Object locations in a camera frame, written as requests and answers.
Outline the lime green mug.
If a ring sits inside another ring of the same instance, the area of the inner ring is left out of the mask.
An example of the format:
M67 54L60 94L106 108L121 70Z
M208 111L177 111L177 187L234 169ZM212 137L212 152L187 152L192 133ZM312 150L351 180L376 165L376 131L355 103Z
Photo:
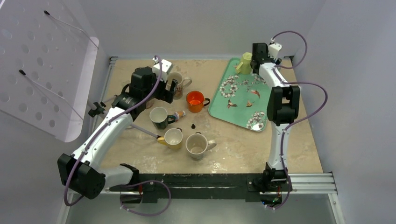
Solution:
M251 68L251 60L252 60L252 53L246 52L243 53L239 64L235 67L237 74L250 74L252 72Z

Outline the cream mug with coral print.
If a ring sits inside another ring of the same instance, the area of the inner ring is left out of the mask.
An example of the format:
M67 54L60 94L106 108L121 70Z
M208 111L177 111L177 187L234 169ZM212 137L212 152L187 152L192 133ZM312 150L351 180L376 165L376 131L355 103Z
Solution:
M168 84L167 86L170 87L172 80L177 81L176 91L174 95L174 99L180 99L183 96L184 87L189 86L192 83L192 79L190 77L184 77L179 72L171 72L168 75Z

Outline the ice cream cone toy figure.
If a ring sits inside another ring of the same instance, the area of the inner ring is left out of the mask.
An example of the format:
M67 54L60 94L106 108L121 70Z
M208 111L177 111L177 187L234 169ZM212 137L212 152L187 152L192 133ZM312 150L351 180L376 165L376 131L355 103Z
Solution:
M175 117L175 121L177 122L178 120L180 120L182 117L184 117L186 115L185 111L176 111L174 112L173 116Z

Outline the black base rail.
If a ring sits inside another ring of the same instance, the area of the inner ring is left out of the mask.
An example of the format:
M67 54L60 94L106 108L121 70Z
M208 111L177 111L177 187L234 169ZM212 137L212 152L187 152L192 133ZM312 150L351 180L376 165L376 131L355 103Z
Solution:
M115 186L110 192L139 196L143 203L159 199L244 200L279 204L291 191L290 181L272 182L261 173L140 174L136 187Z

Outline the dark teal mug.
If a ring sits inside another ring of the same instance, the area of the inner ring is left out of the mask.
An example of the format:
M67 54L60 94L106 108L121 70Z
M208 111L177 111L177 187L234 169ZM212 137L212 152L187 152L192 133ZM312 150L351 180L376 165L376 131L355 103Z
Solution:
M153 108L149 117L153 125L159 130L166 129L169 124L176 121L176 117L174 115L169 115L164 107Z

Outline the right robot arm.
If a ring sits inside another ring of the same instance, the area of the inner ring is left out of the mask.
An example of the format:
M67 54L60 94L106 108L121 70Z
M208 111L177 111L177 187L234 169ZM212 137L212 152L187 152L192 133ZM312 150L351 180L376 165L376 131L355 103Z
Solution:
M300 88L287 83L279 72L279 60L275 57L281 45L253 43L250 66L270 89L267 117L271 122L272 137L269 159L261 178L266 189L273 190L285 184L287 175L287 144L290 125L299 114Z

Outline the yellow mug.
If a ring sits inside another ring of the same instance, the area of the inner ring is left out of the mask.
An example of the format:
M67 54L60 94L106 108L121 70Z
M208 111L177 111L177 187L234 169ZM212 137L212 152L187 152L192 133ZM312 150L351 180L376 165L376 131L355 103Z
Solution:
M181 128L171 128L163 137L157 139L157 143L166 145L169 149L179 150L183 144L183 131Z

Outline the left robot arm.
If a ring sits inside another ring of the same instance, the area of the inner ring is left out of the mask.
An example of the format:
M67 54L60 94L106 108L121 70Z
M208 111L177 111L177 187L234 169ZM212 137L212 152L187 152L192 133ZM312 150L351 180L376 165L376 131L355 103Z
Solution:
M102 123L72 154L62 154L57 165L62 184L88 199L96 198L103 189L123 186L133 191L139 186L139 170L128 164L100 169L108 150L122 132L146 109L146 102L156 98L172 103L175 79L167 80L167 73L157 75L151 67L137 68L131 82L116 96Z

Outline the aluminium frame rail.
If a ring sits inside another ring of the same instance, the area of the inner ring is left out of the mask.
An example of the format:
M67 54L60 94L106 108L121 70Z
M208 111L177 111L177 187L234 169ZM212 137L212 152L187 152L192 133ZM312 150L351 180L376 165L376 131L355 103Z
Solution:
M106 192L155 192L155 181L159 188L167 186L170 190L195 190L200 194L205 190L241 190L247 192L296 192L299 194L332 194L336 193L336 185L332 174L290 174L288 184L273 187L261 182L261 174L139 174L127 184L105 186L104 176L98 180L89 180L71 189L86 198L94 199Z

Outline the beige dragon print mug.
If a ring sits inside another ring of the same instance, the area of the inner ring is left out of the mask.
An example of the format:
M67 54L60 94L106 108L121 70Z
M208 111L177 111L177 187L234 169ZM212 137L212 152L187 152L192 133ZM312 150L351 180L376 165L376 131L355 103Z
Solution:
M208 140L202 133L196 132L190 135L186 142L186 150L189 156L196 161L203 159L205 152L216 147L215 140Z

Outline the green floral tray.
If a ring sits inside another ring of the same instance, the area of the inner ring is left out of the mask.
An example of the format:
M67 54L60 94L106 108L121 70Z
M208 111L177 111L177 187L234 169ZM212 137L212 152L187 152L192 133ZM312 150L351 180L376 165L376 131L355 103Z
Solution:
M214 118L261 132L268 121L270 88L257 74L238 74L238 58L229 60L211 100L208 112Z

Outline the white perforated panel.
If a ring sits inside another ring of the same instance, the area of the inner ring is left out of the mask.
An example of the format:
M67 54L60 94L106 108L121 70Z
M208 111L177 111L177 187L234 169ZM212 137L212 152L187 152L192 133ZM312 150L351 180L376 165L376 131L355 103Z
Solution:
M1 1L1 112L63 142L75 140L98 46L64 0Z

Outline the orange mug black handle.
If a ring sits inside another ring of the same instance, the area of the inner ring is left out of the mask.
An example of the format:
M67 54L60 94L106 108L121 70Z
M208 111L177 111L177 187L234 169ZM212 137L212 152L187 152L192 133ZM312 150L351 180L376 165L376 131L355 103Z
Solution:
M188 110L192 113L198 113L210 104L210 99L205 98L199 91L191 91L186 95L186 102Z

